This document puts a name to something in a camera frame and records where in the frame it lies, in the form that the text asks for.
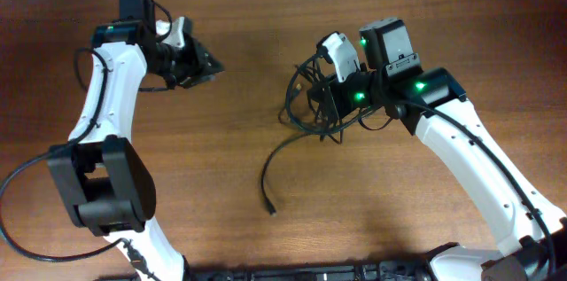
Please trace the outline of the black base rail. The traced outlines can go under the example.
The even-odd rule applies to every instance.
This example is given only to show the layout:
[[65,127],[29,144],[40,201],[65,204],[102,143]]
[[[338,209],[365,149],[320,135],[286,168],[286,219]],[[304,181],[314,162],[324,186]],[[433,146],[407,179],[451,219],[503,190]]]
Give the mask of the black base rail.
[[419,261],[319,266],[285,269],[225,269],[189,271],[187,281],[433,281],[436,278]]

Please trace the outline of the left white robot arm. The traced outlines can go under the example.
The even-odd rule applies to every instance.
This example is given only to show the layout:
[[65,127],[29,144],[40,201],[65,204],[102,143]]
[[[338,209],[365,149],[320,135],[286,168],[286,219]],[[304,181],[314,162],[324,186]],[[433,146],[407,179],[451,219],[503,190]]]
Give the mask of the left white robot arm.
[[223,71],[186,17],[157,20],[154,0],[119,0],[119,17],[97,27],[93,72],[69,145],[51,147],[48,168],[79,228],[119,242],[140,280],[187,280],[189,265],[160,228],[150,172],[132,145],[136,97],[147,74],[168,90],[192,88]]

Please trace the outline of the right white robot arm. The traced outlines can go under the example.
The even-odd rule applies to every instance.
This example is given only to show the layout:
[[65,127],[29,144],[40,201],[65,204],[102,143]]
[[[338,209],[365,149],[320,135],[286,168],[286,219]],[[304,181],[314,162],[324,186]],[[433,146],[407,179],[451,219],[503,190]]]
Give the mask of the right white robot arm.
[[353,111],[384,109],[440,158],[493,235],[493,251],[438,248],[419,279],[565,279],[565,212],[498,146],[459,82],[445,68],[423,69],[402,20],[362,27],[358,45],[333,32],[317,44],[315,56],[335,68],[308,93],[324,116],[342,121]]

